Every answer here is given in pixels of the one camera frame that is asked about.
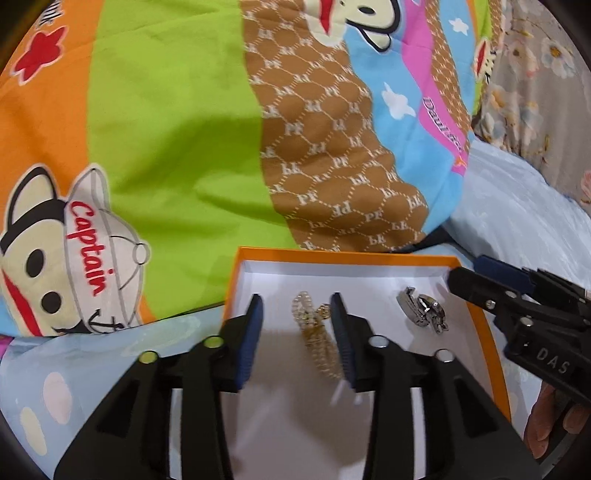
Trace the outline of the right human hand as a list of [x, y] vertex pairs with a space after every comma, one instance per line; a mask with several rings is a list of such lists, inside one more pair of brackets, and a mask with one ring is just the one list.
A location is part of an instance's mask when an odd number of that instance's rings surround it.
[[[549, 446], [549, 437], [559, 418], [556, 389], [543, 382], [524, 432], [524, 442], [535, 459], [541, 458]], [[590, 416], [590, 409], [583, 405], [573, 406], [562, 422], [570, 434], [579, 434]]]

